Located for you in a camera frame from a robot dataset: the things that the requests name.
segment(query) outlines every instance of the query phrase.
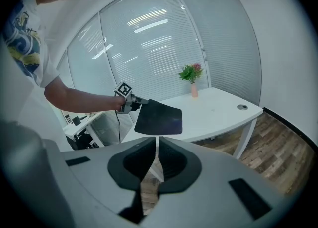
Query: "potted plant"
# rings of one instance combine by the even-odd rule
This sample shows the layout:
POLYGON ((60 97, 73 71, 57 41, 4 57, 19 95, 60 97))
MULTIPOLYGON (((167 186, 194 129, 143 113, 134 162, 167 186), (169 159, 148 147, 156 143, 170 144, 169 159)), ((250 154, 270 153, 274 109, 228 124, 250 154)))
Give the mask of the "potted plant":
POLYGON ((200 78, 202 71, 203 69, 201 68, 201 64, 194 63, 191 65, 185 65, 183 67, 183 71, 178 73, 180 75, 180 79, 190 81, 192 97, 198 97, 198 90, 195 85, 195 80, 200 78))

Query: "person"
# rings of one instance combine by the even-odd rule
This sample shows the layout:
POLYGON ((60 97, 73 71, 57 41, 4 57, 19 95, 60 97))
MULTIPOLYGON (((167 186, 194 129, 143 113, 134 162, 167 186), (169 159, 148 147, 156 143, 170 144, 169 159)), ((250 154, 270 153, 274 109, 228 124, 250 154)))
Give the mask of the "person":
POLYGON ((49 101, 74 113, 120 110, 121 96, 105 96, 66 87, 50 61, 36 7, 56 0, 21 0, 3 27, 1 37, 1 118, 35 130, 72 150, 49 101))

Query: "man's arm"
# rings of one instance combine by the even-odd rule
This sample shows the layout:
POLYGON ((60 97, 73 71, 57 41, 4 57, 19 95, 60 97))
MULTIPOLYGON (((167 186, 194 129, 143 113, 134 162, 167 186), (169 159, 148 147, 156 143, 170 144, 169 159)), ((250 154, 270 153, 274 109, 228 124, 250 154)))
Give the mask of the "man's arm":
POLYGON ((68 88, 60 77, 45 87, 44 95, 55 107, 75 113, 120 110, 125 103, 122 96, 95 95, 68 88))

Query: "white t-shirt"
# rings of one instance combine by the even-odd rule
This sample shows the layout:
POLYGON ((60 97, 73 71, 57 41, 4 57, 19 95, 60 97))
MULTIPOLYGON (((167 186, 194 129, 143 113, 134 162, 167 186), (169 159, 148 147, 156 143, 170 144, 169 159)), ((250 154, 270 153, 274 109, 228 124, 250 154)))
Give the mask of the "white t-shirt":
POLYGON ((44 96, 44 88, 58 75, 44 42, 35 0, 21 0, 3 27, 0 40, 0 116, 36 131, 71 151, 63 129, 44 96))

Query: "flower vase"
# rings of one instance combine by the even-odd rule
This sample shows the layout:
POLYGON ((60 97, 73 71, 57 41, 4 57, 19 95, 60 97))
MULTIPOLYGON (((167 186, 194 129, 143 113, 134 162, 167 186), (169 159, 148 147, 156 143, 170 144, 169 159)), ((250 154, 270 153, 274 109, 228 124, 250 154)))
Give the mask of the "flower vase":
POLYGON ((197 86, 195 85, 195 83, 191 83, 191 95, 192 97, 198 97, 198 90, 197 90, 197 86))

